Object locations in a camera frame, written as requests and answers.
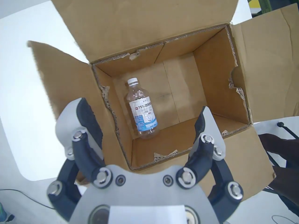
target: torn cardboard edge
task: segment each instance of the torn cardboard edge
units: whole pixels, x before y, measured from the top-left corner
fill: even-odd
[[[237,61],[235,47],[234,47],[233,41],[231,39],[231,34],[230,34],[230,31],[228,30],[228,26],[225,27],[225,30],[226,30],[226,33],[227,33],[229,44],[231,45],[231,50],[232,50],[232,53],[233,53],[233,56],[234,56],[234,59],[235,59],[235,68],[236,68],[236,67],[238,67],[238,61]],[[230,89],[236,89],[236,92],[240,95],[241,99],[243,100],[244,108],[247,111],[246,112],[247,119],[248,119],[250,125],[252,125],[253,124],[252,115],[251,115],[251,111],[250,111],[250,109],[249,109],[249,107],[246,103],[244,91],[240,87],[235,87],[235,84],[234,84],[234,81],[233,81],[232,73],[233,73],[235,68],[233,68],[232,71],[231,71],[230,78],[228,80],[228,82],[229,82],[228,87]]]
[[[157,44],[153,44],[153,45],[150,45],[150,46],[146,46],[146,47],[144,47],[144,48],[140,48],[140,49],[136,50],[136,52],[140,52],[140,50],[145,50],[145,49],[153,48],[153,47],[160,46],[160,45],[165,45],[166,42],[171,42],[171,41],[174,41],[174,40],[179,40],[179,39],[181,39],[181,38],[185,38],[185,37],[188,37],[188,36],[191,36],[191,35],[195,35],[195,34],[198,34],[198,33],[201,33],[201,32],[206,32],[206,31],[210,31],[210,30],[214,30],[214,29],[219,29],[219,28],[225,28],[225,30],[226,30],[226,32],[227,32],[227,35],[228,35],[229,42],[230,42],[230,46],[231,46],[231,49],[232,49],[232,54],[233,54],[234,59],[235,59],[235,67],[237,67],[238,64],[237,64],[237,60],[236,60],[235,48],[234,48],[234,46],[233,46],[233,43],[232,43],[232,40],[231,40],[231,35],[230,35],[229,30],[228,30],[227,27],[228,27],[228,25],[219,25],[219,26],[216,26],[216,27],[211,27],[211,28],[207,28],[207,29],[198,30],[198,31],[193,32],[193,33],[188,33],[188,34],[182,35],[182,36],[180,36],[180,37],[172,38],[172,39],[170,39],[170,40],[168,40],[168,41],[165,41],[165,42],[160,42],[160,43],[157,43]],[[96,70],[95,70],[96,65],[98,65],[98,64],[100,64],[100,63],[104,63],[104,62],[107,62],[107,61],[112,61],[112,60],[116,60],[116,59],[124,58],[124,57],[126,57],[126,56],[128,56],[128,55],[131,55],[131,54],[130,54],[130,53],[122,53],[122,54],[120,54],[120,55],[112,56],[112,57],[109,57],[109,58],[107,58],[107,59],[99,60],[99,61],[96,62],[96,63],[92,63],[92,72],[93,72],[93,75],[94,75],[94,77],[95,77],[95,79],[96,79],[97,85],[98,85],[100,91],[102,92],[102,97],[103,97],[103,99],[104,99],[105,106],[106,106],[106,108],[111,112],[111,115],[112,115],[112,117],[113,117],[113,120],[114,120],[114,123],[115,123],[115,134],[116,134],[118,143],[119,143],[119,145],[120,145],[120,148],[121,148],[121,150],[122,150],[122,152],[123,152],[123,155],[124,155],[124,157],[125,157],[126,163],[127,163],[127,165],[128,165],[128,167],[129,167],[130,170],[132,170],[132,171],[137,171],[137,170],[144,169],[144,168],[146,168],[146,167],[148,167],[148,166],[151,166],[151,165],[153,165],[153,164],[155,164],[155,163],[157,163],[157,162],[161,162],[161,161],[164,161],[164,160],[168,160],[168,159],[173,158],[173,157],[175,157],[175,156],[183,155],[183,154],[187,153],[188,151],[190,151],[190,150],[192,149],[192,147],[190,147],[190,148],[188,148],[188,149],[186,149],[186,150],[180,151],[180,152],[171,153],[171,154],[169,154],[168,156],[162,156],[162,157],[154,158],[154,160],[153,160],[152,162],[149,162],[149,163],[147,163],[147,164],[144,164],[144,165],[142,165],[142,166],[140,166],[140,167],[133,167],[133,166],[131,166],[130,161],[129,161],[129,159],[128,159],[128,156],[127,156],[127,154],[126,154],[126,152],[125,152],[125,149],[124,149],[124,147],[123,147],[123,145],[122,145],[122,143],[121,143],[121,139],[120,139],[120,135],[119,135],[119,128],[118,128],[118,126],[117,126],[117,117],[116,117],[116,115],[115,115],[115,112],[112,110],[112,108],[111,108],[111,106],[110,106],[110,104],[109,104],[109,100],[108,100],[108,92],[109,92],[109,88],[110,88],[110,87],[109,87],[109,86],[102,86],[102,85],[101,85],[100,80],[99,80],[99,77],[98,77],[98,74],[97,74],[97,72],[96,72]],[[238,129],[236,129],[236,130],[234,130],[234,131],[231,131],[231,132],[227,132],[227,131],[225,132],[225,131],[223,131],[223,132],[221,133],[222,137],[227,137],[227,136],[229,136],[229,135],[232,135],[232,134],[234,134],[234,133],[236,133],[236,132],[238,132],[238,131],[240,131],[240,130],[243,130],[243,129],[245,129],[245,128],[247,128],[247,127],[249,127],[249,126],[251,125],[251,115],[250,115],[250,110],[249,110],[249,108],[247,107],[247,103],[246,103],[246,101],[245,101],[245,96],[244,96],[244,92],[243,92],[243,90],[242,90],[241,88],[237,88],[237,87],[235,87],[232,79],[229,80],[229,82],[230,82],[230,84],[228,85],[228,88],[229,88],[230,86],[231,86],[232,88],[236,88],[236,92],[239,93],[241,99],[244,101],[243,103],[244,103],[244,107],[245,107],[245,109],[246,109],[246,114],[247,114],[247,117],[248,117],[248,122],[249,122],[249,124],[248,124],[248,125],[245,125],[245,126],[242,126],[242,127],[238,128]]]
[[[113,61],[113,60],[125,58],[126,56],[130,56],[129,59],[131,61],[133,61],[134,59],[136,59],[140,55],[141,51],[146,50],[146,49],[151,49],[151,48],[154,48],[154,47],[160,46],[160,45],[164,45],[164,42],[157,43],[157,44],[154,44],[154,45],[150,45],[150,46],[146,46],[146,47],[137,49],[136,52],[132,53],[132,54],[130,54],[130,53],[122,53],[120,55],[112,56],[112,57],[109,57],[107,59],[99,60],[99,61],[93,63],[92,65],[98,65],[98,64],[101,64],[101,63],[105,63],[105,62],[109,62],[109,61]]]

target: clear plastic bottle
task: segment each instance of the clear plastic bottle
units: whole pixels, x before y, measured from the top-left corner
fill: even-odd
[[[127,100],[131,107],[139,136],[143,139],[154,137],[159,129],[148,92],[139,86],[138,79],[128,80]]]

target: white bottle cap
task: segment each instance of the white bottle cap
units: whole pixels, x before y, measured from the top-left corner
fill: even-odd
[[[129,80],[128,80],[128,85],[129,85],[129,86],[132,86],[132,85],[133,85],[132,83],[134,83],[134,82],[137,82],[137,83],[138,83],[138,79],[137,79],[137,78],[131,78],[131,79],[129,79]]]

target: bottle label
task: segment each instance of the bottle label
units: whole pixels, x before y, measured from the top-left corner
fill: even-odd
[[[131,101],[129,104],[138,131],[147,131],[158,125],[149,96]]]

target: cardboard box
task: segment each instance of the cardboard box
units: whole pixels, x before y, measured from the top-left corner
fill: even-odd
[[[184,165],[194,123],[212,111],[244,199],[274,177],[251,126],[294,115],[299,100],[299,16],[291,5],[239,25],[238,0],[52,0],[91,64],[29,42],[53,112],[85,97],[103,130],[107,164],[138,173]],[[137,137],[126,80],[150,92],[160,133]],[[154,160],[154,153],[168,155]],[[200,182],[209,194],[211,173]]]

